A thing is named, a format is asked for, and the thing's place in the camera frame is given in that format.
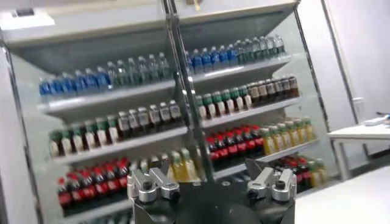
display shelf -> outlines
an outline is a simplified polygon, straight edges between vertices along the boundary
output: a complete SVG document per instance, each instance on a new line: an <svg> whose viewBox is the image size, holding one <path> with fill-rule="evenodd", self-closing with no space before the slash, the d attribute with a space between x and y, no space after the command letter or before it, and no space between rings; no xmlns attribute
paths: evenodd
<svg viewBox="0 0 390 224"><path fill-rule="evenodd" d="M99 93L96 95L75 97L72 99L58 100L55 102L43 103L38 105L38 110L44 114L63 118L68 113L78 113L92 107L105 107L105 104L120 103L130 97L140 96L147 93L162 91L175 87L175 81L167 81L156 84L150 84L129 89L119 89L108 93Z"/></svg>
<svg viewBox="0 0 390 224"><path fill-rule="evenodd" d="M123 200L110 205L102 206L96 209L92 209L80 214L71 215L65 217L61 224L79 224L87 222L93 219L97 219L106 215L112 215L116 212L123 211L125 209L130 209L132 207L132 202L130 200Z"/></svg>
<svg viewBox="0 0 390 224"><path fill-rule="evenodd" d="M273 72L283 67L285 64L291 61L292 56L286 55L282 58L275 58L267 61L261 61L258 63L237 66L233 68L227 68L220 71L208 72L205 74L199 74L193 76L193 83L207 82L213 79L220 79L230 75L238 75L246 72L260 71L265 68L273 67Z"/></svg>
<svg viewBox="0 0 390 224"><path fill-rule="evenodd" d="M306 142L306 143L301 144L301 145L297 145L297 146L292 147L290 149L286 149L286 150L283 150L281 152L277 152L277 153L271 154L269 156L264 156L264 157L258 158L257 161L270 162L270 161L273 161L273 160L276 160L276 159L280 159L280 158L282 158L284 156L288 156L288 155L292 155L294 153L300 152L300 151L305 150L307 148L310 148L310 147L312 147L314 145L317 145L318 143L319 143L319 140L316 139L316 140L313 140L313 141L310 141L310 142ZM242 172L244 170L246 170L246 166L245 166L244 163L242 163L242 164L239 164L237 166L229 167L229 168L220 170L218 172L215 172L214 173L214 179L217 180L217 179L220 179L222 177L226 177L226 176L232 175L234 173Z"/></svg>
<svg viewBox="0 0 390 224"><path fill-rule="evenodd" d="M161 133L147 135L144 137L130 139L128 141L120 142L117 144L108 145L105 147L87 151L85 153L79 153L79 154L54 158L53 162L57 164L74 164L88 159L93 159L96 157L109 155L111 153L117 153L123 150L139 147L142 145L149 144L151 142L157 142L157 141L173 138L176 136L181 136L187 133L187 131L188 131L187 127L175 128Z"/></svg>
<svg viewBox="0 0 390 224"><path fill-rule="evenodd" d="M237 121L237 120L243 119L245 117L251 117L251 116L254 116L256 114L261 114L261 113L264 113L267 111L272 111L272 110L277 110L277 109L281 109L284 107L288 107L288 106L291 106L291 105L298 103L300 100L301 100L301 97L284 100L284 101L273 103L273 104L266 105L263 107L253 108L253 109L250 109L247 111L243 111L243 112L239 112L239 113L235 113L235 114L226 115L223 117L218 117L218 118L214 118L211 120L203 121L202 125L203 125L203 128L214 127L214 126L229 123L232 121Z"/></svg>

bottle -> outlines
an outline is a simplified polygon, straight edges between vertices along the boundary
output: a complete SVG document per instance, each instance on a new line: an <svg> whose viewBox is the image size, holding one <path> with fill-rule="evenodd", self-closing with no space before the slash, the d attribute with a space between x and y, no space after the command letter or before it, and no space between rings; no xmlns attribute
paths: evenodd
<svg viewBox="0 0 390 224"><path fill-rule="evenodd" d="M222 91L222 101L225 103L225 110L227 114L235 112L234 101L230 98L230 91L228 89Z"/></svg>
<svg viewBox="0 0 390 224"><path fill-rule="evenodd" d="M121 87L121 79L119 75L116 73L117 68L112 61L107 62L107 74L110 77L110 82L112 85L112 89L118 89Z"/></svg>
<svg viewBox="0 0 390 224"><path fill-rule="evenodd" d="M125 111L120 111L118 117L118 134L119 140L123 141L130 138L131 130L129 123L129 115Z"/></svg>
<svg viewBox="0 0 390 224"><path fill-rule="evenodd" d="M230 90L232 99L234 100L234 106L235 106L235 111L241 112L244 109L244 101L243 98L239 96L238 88L232 88Z"/></svg>
<svg viewBox="0 0 390 224"><path fill-rule="evenodd" d="M291 142L291 137L287 132L286 125L283 123L279 123L278 128L279 128L280 136L282 137L282 140L283 140L284 148L285 149L291 148L293 146L293 144Z"/></svg>
<svg viewBox="0 0 390 224"><path fill-rule="evenodd" d="M191 158L190 151L188 149L182 149L183 154L183 162L185 164L186 170L188 172L188 180L189 181L199 181L199 177L196 172L195 164L193 159Z"/></svg>
<svg viewBox="0 0 390 224"><path fill-rule="evenodd" d="M147 84L151 75L149 69L147 68L146 60L142 56L138 57L138 72L140 74L138 76L138 80L136 81L136 83L138 85Z"/></svg>
<svg viewBox="0 0 390 224"><path fill-rule="evenodd" d="M64 98L72 98L77 96L76 81L74 80L73 76L63 72L60 81L62 84Z"/></svg>
<svg viewBox="0 0 390 224"><path fill-rule="evenodd" d="M117 61L116 73L118 74L119 81L121 82L121 87L129 87L132 83L130 77L126 71L126 66L122 60Z"/></svg>
<svg viewBox="0 0 390 224"><path fill-rule="evenodd" d="M97 123L97 138L99 140L100 146L106 146L109 144L110 140L108 138L108 125L106 119L103 117L96 118Z"/></svg>
<svg viewBox="0 0 390 224"><path fill-rule="evenodd" d="M245 39L245 51L246 51L246 63L253 63L255 62L255 55L254 55L254 46L252 42L249 39Z"/></svg>
<svg viewBox="0 0 390 224"><path fill-rule="evenodd" d="M219 61L221 63L221 69L225 69L229 67L229 63L230 63L229 57L225 50L225 46L223 45L219 47Z"/></svg>
<svg viewBox="0 0 390 224"><path fill-rule="evenodd" d="M204 121L207 119L207 110L203 105L202 96L196 96L197 109L199 111L200 118Z"/></svg>
<svg viewBox="0 0 390 224"><path fill-rule="evenodd" d="M173 151L172 152L173 157L173 171L175 173L175 178L178 182L188 182L188 171L182 162L182 159L180 157L180 154L178 152Z"/></svg>
<svg viewBox="0 0 390 224"><path fill-rule="evenodd" d="M253 38L253 56L255 60L261 60L260 40L257 37Z"/></svg>
<svg viewBox="0 0 390 224"><path fill-rule="evenodd" d="M216 111L215 105L213 104L213 100L211 98L211 94L210 93L205 94L203 96L203 104L205 105L206 110L207 110L207 118L208 119L215 118L217 111Z"/></svg>
<svg viewBox="0 0 390 224"><path fill-rule="evenodd" d="M247 86L249 90L250 99L254 107L260 106L260 93L258 92L257 83L252 82Z"/></svg>
<svg viewBox="0 0 390 224"><path fill-rule="evenodd" d="M52 100L52 90L50 81L46 78L40 78L39 95L43 103L48 103Z"/></svg>
<svg viewBox="0 0 390 224"><path fill-rule="evenodd" d="M248 95L248 89L246 86L239 88L239 96L243 99L245 109L249 110L252 108L252 98Z"/></svg>
<svg viewBox="0 0 390 224"><path fill-rule="evenodd" d="M241 40L237 40L236 49L238 54L238 64L245 65L245 49L243 48L243 44L241 44Z"/></svg>
<svg viewBox="0 0 390 224"><path fill-rule="evenodd" d="M171 112L172 123L178 126L183 125L182 113L175 100L169 101L169 111Z"/></svg>
<svg viewBox="0 0 390 224"><path fill-rule="evenodd" d="M108 138L111 140L111 143L119 142L119 133L118 133L118 125L116 123L116 117L114 115L108 115Z"/></svg>
<svg viewBox="0 0 390 224"><path fill-rule="evenodd" d="M260 37L260 51L261 51L261 59L260 60L267 60L269 59L269 51L267 47L267 41L265 37Z"/></svg>
<svg viewBox="0 0 390 224"><path fill-rule="evenodd" d="M135 66L135 62L133 58L127 59L128 65L127 65L127 75L129 76L129 82L132 86L137 86L138 82L137 80L140 79L140 73L137 70L137 67Z"/></svg>
<svg viewBox="0 0 390 224"><path fill-rule="evenodd" d="M85 139L87 140L87 146L91 149L96 149L98 147L98 136L96 134L98 128L96 126L96 123L93 121L85 121L85 128L87 129L87 132L85 133Z"/></svg>
<svg viewBox="0 0 390 224"><path fill-rule="evenodd" d="M62 139L61 139L61 145L62 149L65 155L71 155L75 151L73 150L73 145L71 141L71 132L69 130L63 130L62 133Z"/></svg>
<svg viewBox="0 0 390 224"><path fill-rule="evenodd" d="M276 146L274 140L271 138L269 129L263 128L262 132L263 132L263 141L264 141L264 152L268 156L276 152Z"/></svg>
<svg viewBox="0 0 390 224"><path fill-rule="evenodd" d="M187 72L188 72L188 75L189 76L194 75L195 71L194 71L193 61L190 58L190 53L188 53L188 51L185 51L185 58L187 60Z"/></svg>
<svg viewBox="0 0 390 224"><path fill-rule="evenodd" d="M58 179L57 194L62 209L64 211L69 209L72 204L72 196L69 193L68 185L62 177Z"/></svg>
<svg viewBox="0 0 390 224"><path fill-rule="evenodd" d="M49 134L49 152L53 158L64 155L61 138L62 136L59 131L52 131Z"/></svg>
<svg viewBox="0 0 390 224"><path fill-rule="evenodd" d="M108 76L107 71L102 67L97 67L97 85L99 86L99 91L109 91L112 89L112 83L110 76Z"/></svg>
<svg viewBox="0 0 390 224"><path fill-rule="evenodd" d="M199 51L197 49L194 50L193 54L193 67L195 74L201 74L204 72L202 57L200 56Z"/></svg>
<svg viewBox="0 0 390 224"><path fill-rule="evenodd" d="M238 66L237 50L230 44L227 48L227 58L229 60L230 67Z"/></svg>
<svg viewBox="0 0 390 224"><path fill-rule="evenodd" d="M219 54L218 54L217 48L215 46L213 46L211 48L210 58L211 58L211 63L213 65L214 71L220 70L221 69L221 62L219 61Z"/></svg>
<svg viewBox="0 0 390 224"><path fill-rule="evenodd" d="M222 102L221 93L216 91L213 93L213 104L216 107L216 116L221 117L226 115L225 104Z"/></svg>
<svg viewBox="0 0 390 224"><path fill-rule="evenodd" d="M170 80L172 79L172 72L171 68L169 67L169 63L167 59L165 58L165 54L163 52L160 52L158 54L159 61L158 61L158 67L160 69L160 80Z"/></svg>

plastic bottle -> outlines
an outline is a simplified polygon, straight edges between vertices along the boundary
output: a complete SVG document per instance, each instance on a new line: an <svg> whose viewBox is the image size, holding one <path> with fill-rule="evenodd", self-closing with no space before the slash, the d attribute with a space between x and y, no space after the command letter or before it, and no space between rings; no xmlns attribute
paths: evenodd
<svg viewBox="0 0 390 224"><path fill-rule="evenodd" d="M197 49L194 50L193 54L193 67L195 74L201 74L204 72L203 70L203 63L202 63L202 57L199 54L199 51Z"/></svg>
<svg viewBox="0 0 390 224"><path fill-rule="evenodd" d="M211 58L211 63L213 65L214 71L220 70L221 62L219 61L219 54L215 46L211 48L210 58Z"/></svg>
<svg viewBox="0 0 390 224"><path fill-rule="evenodd" d="M104 68L97 67L96 78L100 91L108 91L112 89L110 76L108 76L107 71Z"/></svg>
<svg viewBox="0 0 390 224"><path fill-rule="evenodd" d="M246 52L246 63L255 62L254 46L249 39L245 39L245 52Z"/></svg>
<svg viewBox="0 0 390 224"><path fill-rule="evenodd" d="M170 80L172 79L172 72L171 68L169 67L169 63L167 59L165 58L165 54L163 52L160 52L158 54L159 60L158 60L158 67L160 69L160 80Z"/></svg>
<svg viewBox="0 0 390 224"><path fill-rule="evenodd" d="M131 85L129 75L126 71L126 66L124 65L122 60L117 61L117 74L119 77L119 80L121 82L121 87L129 87Z"/></svg>
<svg viewBox="0 0 390 224"><path fill-rule="evenodd" d="M173 171L175 173L175 178L178 182L187 182L189 181L188 171L183 163L180 154L178 152L172 152L173 157Z"/></svg>
<svg viewBox="0 0 390 224"><path fill-rule="evenodd" d="M225 46L223 45L219 47L219 61L221 63L221 69L225 69L229 67L229 57L225 50Z"/></svg>
<svg viewBox="0 0 390 224"><path fill-rule="evenodd" d="M227 48L227 58L229 60L230 67L238 66L237 50L232 44L230 44Z"/></svg>
<svg viewBox="0 0 390 224"><path fill-rule="evenodd" d="M112 61L107 62L107 74L110 77L112 89L118 89L121 87L121 80L119 75L116 73L117 68Z"/></svg>
<svg viewBox="0 0 390 224"><path fill-rule="evenodd" d="M142 56L138 57L138 72L140 75L138 76L137 83L139 85L145 85L149 81L149 69L146 66L145 58Z"/></svg>

red bottle label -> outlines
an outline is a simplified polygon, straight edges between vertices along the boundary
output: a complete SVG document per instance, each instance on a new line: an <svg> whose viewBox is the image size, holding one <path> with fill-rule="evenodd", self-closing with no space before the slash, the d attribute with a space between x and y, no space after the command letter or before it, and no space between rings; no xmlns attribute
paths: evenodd
<svg viewBox="0 0 390 224"><path fill-rule="evenodd" d="M71 203L72 197L69 193L61 193L58 195L58 200L61 205L67 205Z"/></svg>
<svg viewBox="0 0 390 224"><path fill-rule="evenodd" d="M237 148L238 148L239 152L245 152L246 151L246 144L245 143L238 144Z"/></svg>

yellow juice bottle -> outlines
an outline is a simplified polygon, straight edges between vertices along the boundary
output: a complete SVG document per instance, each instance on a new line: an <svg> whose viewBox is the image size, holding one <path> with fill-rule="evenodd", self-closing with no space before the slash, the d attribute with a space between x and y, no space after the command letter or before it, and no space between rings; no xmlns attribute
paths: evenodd
<svg viewBox="0 0 390 224"><path fill-rule="evenodd" d="M287 126L283 123L278 124L279 133L282 137L283 145L285 146L285 149L289 149L293 146L293 143L291 142L291 137L289 133L287 132Z"/></svg>
<svg viewBox="0 0 390 224"><path fill-rule="evenodd" d="M178 182L188 182L188 171L185 167L185 164L182 161L182 158L178 152L172 152L173 157L173 172L175 173L176 181Z"/></svg>
<svg viewBox="0 0 390 224"><path fill-rule="evenodd" d="M263 128L263 144L264 152L266 155L271 155L276 152L274 140L271 138L271 134L268 128Z"/></svg>

